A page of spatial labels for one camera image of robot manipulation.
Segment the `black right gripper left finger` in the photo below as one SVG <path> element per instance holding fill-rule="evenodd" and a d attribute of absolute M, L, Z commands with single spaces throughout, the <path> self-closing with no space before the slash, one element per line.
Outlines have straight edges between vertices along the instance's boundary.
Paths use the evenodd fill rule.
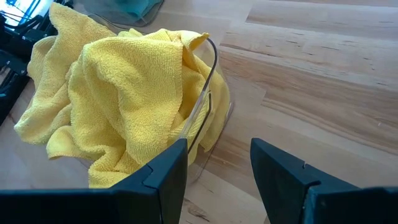
<path fill-rule="evenodd" d="M 186 184 L 179 139 L 108 189 L 3 190 L 1 223 L 178 223 Z"/>

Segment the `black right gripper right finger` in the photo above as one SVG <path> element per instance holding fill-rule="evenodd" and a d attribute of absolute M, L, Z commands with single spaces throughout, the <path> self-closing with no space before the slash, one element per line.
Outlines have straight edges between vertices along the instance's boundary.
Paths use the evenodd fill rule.
<path fill-rule="evenodd" d="M 271 223 L 397 223 L 397 187 L 360 188 L 259 138 L 251 165 Z"/>

